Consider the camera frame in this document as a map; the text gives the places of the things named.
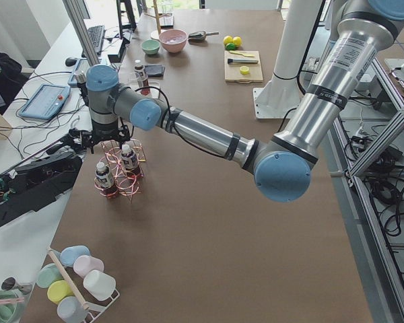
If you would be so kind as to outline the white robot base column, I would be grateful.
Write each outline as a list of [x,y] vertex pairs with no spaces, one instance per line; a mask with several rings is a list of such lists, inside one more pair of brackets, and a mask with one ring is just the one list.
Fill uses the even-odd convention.
[[288,110],[300,103],[298,74],[324,6],[322,0],[296,0],[290,3],[273,76],[263,88],[253,90],[256,118],[283,118]]

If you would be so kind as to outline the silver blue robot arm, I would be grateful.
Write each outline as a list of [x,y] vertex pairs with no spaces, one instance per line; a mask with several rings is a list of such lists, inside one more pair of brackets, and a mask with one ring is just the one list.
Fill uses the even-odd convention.
[[86,81],[93,137],[109,140],[123,119],[144,132],[159,166],[188,174],[191,162],[222,158],[252,174],[268,199],[294,201],[308,189],[318,146],[362,74],[403,26],[404,1],[345,2],[333,49],[285,129],[268,141],[251,137],[256,124],[242,120],[250,97],[224,79],[219,43],[172,55],[159,98],[121,83],[112,67],[94,65]]

